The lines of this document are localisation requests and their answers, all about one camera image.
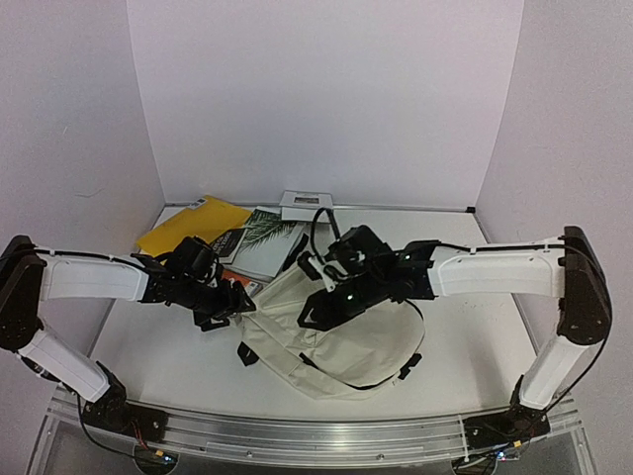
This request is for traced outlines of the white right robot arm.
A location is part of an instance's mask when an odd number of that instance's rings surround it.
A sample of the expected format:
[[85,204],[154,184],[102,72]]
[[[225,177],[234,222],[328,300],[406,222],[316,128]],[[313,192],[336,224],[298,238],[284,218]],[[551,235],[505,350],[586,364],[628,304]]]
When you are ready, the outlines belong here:
[[523,243],[466,246],[438,239],[393,249],[362,225],[336,235],[325,253],[312,245],[297,260],[323,289],[298,318],[303,328],[332,330],[384,303],[465,295],[549,298],[557,305],[553,332],[516,382],[506,410],[466,420],[476,440],[525,440],[548,431],[550,412],[581,382],[568,376],[585,353],[603,353],[613,310],[606,278],[585,232]]

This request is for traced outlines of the beige canvas student bag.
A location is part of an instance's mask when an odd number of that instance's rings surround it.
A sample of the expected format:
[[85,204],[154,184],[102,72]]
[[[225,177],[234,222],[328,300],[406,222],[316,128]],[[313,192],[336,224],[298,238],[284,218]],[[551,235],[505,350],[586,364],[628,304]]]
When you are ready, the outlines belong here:
[[296,264],[238,317],[242,363],[257,360],[315,400],[364,400],[407,378],[421,361],[425,327],[409,304],[383,302],[332,330],[302,328],[301,310],[324,285]]

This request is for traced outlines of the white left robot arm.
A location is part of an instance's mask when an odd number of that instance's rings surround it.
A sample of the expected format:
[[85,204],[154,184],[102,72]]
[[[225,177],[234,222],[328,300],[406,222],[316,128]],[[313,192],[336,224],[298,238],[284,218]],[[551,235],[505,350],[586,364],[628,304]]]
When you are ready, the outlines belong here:
[[255,305],[243,285],[223,277],[212,247],[184,238],[173,250],[128,258],[76,250],[40,248],[15,236],[1,255],[1,347],[61,383],[112,430],[133,421],[126,390],[115,375],[64,342],[40,315],[40,304],[57,299],[112,299],[176,305],[192,312],[203,332],[229,325]]

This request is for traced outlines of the dark Three Days book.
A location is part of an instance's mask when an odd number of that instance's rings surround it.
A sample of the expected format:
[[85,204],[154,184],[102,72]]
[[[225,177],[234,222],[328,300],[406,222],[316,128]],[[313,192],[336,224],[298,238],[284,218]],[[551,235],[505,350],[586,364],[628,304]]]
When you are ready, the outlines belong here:
[[305,225],[283,221],[280,212],[256,208],[241,228],[226,231],[213,241],[212,249],[218,255],[220,263],[230,265],[243,244],[255,244],[260,239],[288,234],[298,228],[304,230]]

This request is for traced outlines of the yellow hardcover book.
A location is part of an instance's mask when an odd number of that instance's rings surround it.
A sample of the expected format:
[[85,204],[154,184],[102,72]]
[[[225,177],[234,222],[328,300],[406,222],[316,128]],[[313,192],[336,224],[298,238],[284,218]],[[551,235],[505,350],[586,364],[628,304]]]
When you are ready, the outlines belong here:
[[205,195],[140,237],[136,245],[142,252],[157,256],[174,250],[187,237],[211,243],[224,232],[241,228],[250,215],[245,208]]

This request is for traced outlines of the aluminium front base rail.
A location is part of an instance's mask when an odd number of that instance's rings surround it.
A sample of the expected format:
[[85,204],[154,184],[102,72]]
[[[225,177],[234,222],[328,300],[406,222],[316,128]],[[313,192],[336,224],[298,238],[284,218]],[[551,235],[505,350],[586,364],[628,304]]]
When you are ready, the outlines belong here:
[[284,421],[148,406],[158,420],[143,440],[164,451],[230,462],[281,467],[362,468],[409,466],[493,452],[499,459],[532,453],[570,458],[590,471],[592,456],[573,399],[554,408],[549,431],[523,435],[521,443],[491,443],[490,433],[471,425],[470,415],[377,421]]

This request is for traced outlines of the white box with photo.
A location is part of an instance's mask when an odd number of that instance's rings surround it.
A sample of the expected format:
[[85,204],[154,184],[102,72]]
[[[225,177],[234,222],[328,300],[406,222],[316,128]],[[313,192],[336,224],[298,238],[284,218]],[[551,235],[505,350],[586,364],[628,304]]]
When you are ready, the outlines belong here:
[[285,222],[311,222],[320,208],[333,208],[332,195],[286,190],[280,201],[281,219]]

